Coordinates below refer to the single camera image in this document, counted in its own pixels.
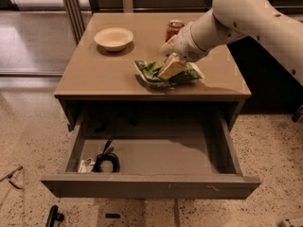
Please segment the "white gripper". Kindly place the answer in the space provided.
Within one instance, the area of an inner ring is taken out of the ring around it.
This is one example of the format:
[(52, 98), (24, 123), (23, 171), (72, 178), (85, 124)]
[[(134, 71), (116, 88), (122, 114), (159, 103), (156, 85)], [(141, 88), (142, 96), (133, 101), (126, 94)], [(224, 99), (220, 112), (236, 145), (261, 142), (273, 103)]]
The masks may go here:
[(167, 80), (184, 71), (187, 67), (182, 61), (196, 62), (208, 55), (208, 51), (199, 48), (194, 42), (191, 35), (192, 25), (189, 22), (160, 47), (159, 52), (168, 57), (157, 74), (160, 79)]

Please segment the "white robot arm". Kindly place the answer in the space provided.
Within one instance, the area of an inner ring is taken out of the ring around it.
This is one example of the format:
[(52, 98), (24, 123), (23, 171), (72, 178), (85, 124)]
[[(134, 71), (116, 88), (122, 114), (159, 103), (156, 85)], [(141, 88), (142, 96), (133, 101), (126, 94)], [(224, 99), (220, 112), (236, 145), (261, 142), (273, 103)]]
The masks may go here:
[(185, 25), (172, 37), (172, 44), (162, 46), (169, 57), (158, 76), (169, 79), (213, 48), (246, 36), (303, 84), (303, 24), (277, 11), (268, 0), (212, 0), (211, 10)]

